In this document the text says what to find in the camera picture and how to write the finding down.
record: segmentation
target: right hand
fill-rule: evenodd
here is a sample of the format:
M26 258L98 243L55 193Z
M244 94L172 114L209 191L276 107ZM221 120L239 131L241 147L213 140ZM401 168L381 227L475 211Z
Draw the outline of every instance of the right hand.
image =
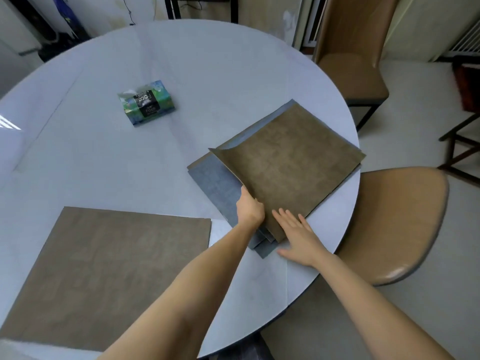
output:
M314 266L319 255L329 253L301 214L298 215L299 220L292 212L282 208L278 212L272 210L272 214L290 242L290 249L277 250L279 255L304 266Z

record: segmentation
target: chair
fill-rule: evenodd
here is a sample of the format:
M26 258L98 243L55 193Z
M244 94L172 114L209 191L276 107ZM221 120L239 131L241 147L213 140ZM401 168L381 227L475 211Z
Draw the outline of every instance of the chair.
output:
M357 131L388 98L378 69L398 0L327 0L313 61L349 107L368 106Z
M239 0L165 0L166 13L169 20L173 20L174 18L181 19L179 1L230 2L230 21L234 24L239 23Z
M434 244L447 197L446 175L435 168L362 173L357 205L336 254L375 286L408 277Z

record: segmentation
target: wall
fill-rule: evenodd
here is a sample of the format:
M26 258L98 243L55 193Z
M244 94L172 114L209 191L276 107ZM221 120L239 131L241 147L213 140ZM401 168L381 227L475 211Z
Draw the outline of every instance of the wall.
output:
M30 0L59 31L70 32L52 0ZM166 20L164 0L125 0L135 23ZM262 30L291 45L302 0L239 0L239 23ZM128 26L131 21L123 0L68 0L69 6L92 36ZM198 2L190 2L195 8ZM201 3L203 10L181 5L183 18L230 21L229 3Z
M480 14L480 0L400 0L385 58L430 61L447 51Z

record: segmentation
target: floor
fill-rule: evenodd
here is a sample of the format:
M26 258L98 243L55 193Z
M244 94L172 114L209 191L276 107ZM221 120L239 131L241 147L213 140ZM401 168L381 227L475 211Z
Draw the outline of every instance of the floor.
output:
M447 143L438 138L471 113L462 111L449 64L383 61L389 99L359 133L362 170L436 167ZM355 119L362 111L352 111ZM462 133L480 139L480 120ZM480 154L456 165L480 177ZM480 187L448 178L450 197L439 236L423 265L379 290L457 360L480 353ZM276 360L370 359L332 290L319 277L262 332Z

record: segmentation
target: white table top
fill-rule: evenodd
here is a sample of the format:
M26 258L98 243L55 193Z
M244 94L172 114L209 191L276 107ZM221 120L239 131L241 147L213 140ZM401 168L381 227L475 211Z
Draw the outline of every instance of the white table top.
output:
M177 110L133 127L117 93L159 79ZM220 239L230 226L186 167L292 98L359 145L347 105L320 68L283 41L230 23L176 20L120 29L23 80L0 101L0 115L21 129L0 128L0 323L63 206L212 218L211 244ZM308 217L332 252L359 181L357 171ZM276 253L262 260L247 249L200 356L267 324L317 274ZM39 359L98 355L15 347Z

